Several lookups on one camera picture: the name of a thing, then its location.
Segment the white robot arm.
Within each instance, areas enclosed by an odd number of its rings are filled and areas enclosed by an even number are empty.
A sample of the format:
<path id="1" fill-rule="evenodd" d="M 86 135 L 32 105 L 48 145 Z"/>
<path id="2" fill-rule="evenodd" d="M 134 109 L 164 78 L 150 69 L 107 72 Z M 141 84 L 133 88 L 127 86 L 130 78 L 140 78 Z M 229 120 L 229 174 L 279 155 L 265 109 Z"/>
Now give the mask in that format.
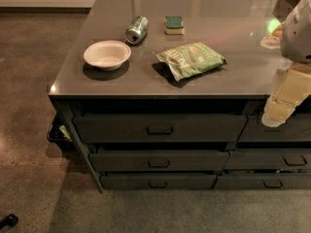
<path id="1" fill-rule="evenodd" d="M 311 95 L 311 0 L 300 0 L 278 27 L 281 54 L 292 64 L 272 79 L 261 122 L 268 127 L 285 123 Z"/>

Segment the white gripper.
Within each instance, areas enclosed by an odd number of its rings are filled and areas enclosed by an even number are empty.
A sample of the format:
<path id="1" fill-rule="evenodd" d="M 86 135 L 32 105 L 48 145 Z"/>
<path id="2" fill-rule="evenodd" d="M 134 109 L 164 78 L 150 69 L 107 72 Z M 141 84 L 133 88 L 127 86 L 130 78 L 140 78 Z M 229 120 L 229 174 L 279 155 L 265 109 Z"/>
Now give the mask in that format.
<path id="1" fill-rule="evenodd" d="M 286 70 L 275 98 L 270 96 L 263 109 L 261 122 L 267 127 L 279 127 L 284 124 L 299 106 L 311 94 L 311 65 L 294 63 Z"/>

